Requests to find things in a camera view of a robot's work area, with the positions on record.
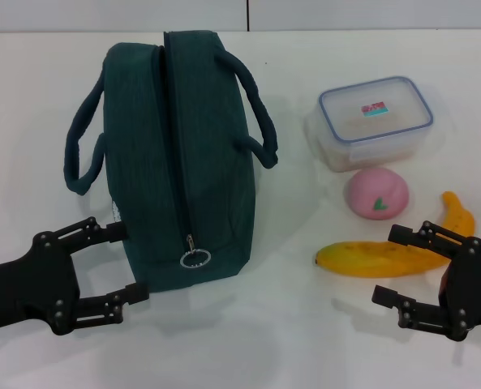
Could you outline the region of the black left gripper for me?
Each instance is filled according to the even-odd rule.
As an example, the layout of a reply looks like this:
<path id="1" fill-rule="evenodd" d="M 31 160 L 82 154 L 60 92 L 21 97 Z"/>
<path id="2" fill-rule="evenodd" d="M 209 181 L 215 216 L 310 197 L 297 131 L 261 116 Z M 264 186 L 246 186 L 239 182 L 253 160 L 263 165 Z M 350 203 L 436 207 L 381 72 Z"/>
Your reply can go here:
<path id="1" fill-rule="evenodd" d="M 94 217 L 71 224 L 56 233 L 43 232 L 32 240 L 29 251 L 19 259 L 0 264 L 0 328 L 37 319 L 58 336 L 76 326 L 98 327 L 120 324 L 123 306 L 149 299 L 148 286 L 127 285 L 124 289 L 79 300 L 79 285 L 71 254 L 101 243 L 127 239 L 122 221 L 101 227 Z"/>

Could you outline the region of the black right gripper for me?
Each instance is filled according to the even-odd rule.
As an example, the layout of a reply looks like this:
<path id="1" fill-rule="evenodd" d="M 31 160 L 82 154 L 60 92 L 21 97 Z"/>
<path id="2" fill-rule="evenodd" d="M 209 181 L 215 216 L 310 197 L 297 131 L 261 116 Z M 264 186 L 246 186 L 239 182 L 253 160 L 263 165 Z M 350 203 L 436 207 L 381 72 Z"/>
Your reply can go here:
<path id="1" fill-rule="evenodd" d="M 440 307 L 375 286 L 371 301 L 388 309 L 396 308 L 400 328 L 444 329 L 450 340 L 463 341 L 470 330 L 481 326 L 480 238 L 464 237 L 424 221 L 418 231 L 394 224 L 388 241 L 429 250 L 451 260 L 440 282 Z"/>

